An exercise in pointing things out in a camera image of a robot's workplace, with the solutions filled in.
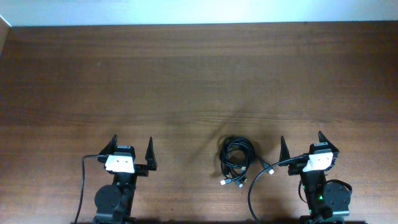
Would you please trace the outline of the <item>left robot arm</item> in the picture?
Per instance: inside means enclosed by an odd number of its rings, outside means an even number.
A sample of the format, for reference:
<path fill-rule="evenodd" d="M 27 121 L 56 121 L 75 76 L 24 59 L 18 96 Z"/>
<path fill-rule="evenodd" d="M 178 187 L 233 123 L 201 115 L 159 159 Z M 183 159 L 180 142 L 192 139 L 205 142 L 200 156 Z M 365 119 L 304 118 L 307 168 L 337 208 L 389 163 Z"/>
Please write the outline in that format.
<path fill-rule="evenodd" d="M 131 211 L 137 178 L 147 177 L 150 171 L 157 170 L 152 138 L 146 150 L 145 164 L 136 164 L 134 147 L 119 145 L 117 140 L 118 136 L 114 135 L 98 155 L 98 162 L 104 164 L 105 171 L 113 175 L 113 181 L 101 187 L 95 195 L 96 215 L 93 223 L 135 223 Z"/>

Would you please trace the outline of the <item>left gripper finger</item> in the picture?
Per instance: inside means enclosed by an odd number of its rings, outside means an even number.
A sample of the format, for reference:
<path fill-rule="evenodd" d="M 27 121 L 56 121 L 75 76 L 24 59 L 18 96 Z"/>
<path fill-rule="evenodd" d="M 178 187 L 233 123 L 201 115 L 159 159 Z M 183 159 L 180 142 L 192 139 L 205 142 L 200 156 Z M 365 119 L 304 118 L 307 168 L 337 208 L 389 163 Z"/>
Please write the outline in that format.
<path fill-rule="evenodd" d="M 117 141 L 118 141 L 118 135 L 115 134 L 110 142 L 102 149 L 99 153 L 99 155 L 108 155 L 108 154 L 113 154 L 114 150 L 117 146 Z"/>
<path fill-rule="evenodd" d="M 150 137 L 149 144 L 146 150 L 145 160 L 147 162 L 148 170 L 157 170 L 157 161 L 155 159 L 153 138 Z"/>

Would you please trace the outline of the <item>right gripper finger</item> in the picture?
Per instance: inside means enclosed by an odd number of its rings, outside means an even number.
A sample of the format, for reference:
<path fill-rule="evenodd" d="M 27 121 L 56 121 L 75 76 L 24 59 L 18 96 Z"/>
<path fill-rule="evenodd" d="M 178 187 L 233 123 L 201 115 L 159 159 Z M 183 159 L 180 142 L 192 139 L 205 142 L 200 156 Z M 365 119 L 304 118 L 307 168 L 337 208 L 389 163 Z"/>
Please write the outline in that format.
<path fill-rule="evenodd" d="M 291 159 L 289 149 L 287 147 L 285 138 L 283 136 L 280 137 L 280 155 L 279 155 L 279 164 L 278 166 L 286 166 Z"/>
<path fill-rule="evenodd" d="M 321 145 L 333 145 L 321 131 L 318 132 L 318 141 Z"/>

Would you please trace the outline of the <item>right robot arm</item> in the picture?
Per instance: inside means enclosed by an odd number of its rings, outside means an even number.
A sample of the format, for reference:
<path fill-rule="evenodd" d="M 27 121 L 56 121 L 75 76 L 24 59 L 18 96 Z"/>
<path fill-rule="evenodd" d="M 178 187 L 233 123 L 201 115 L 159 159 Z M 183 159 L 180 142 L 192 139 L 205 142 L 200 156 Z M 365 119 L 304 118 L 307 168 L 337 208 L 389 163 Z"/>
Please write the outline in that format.
<path fill-rule="evenodd" d="M 279 165 L 288 167 L 288 175 L 299 175 L 308 215 L 299 218 L 300 223 L 344 223 L 349 216 L 352 186 L 337 179 L 326 179 L 326 172 L 336 163 L 340 151 L 325 135 L 318 132 L 318 142 L 309 152 L 291 157 L 285 139 L 281 137 Z"/>

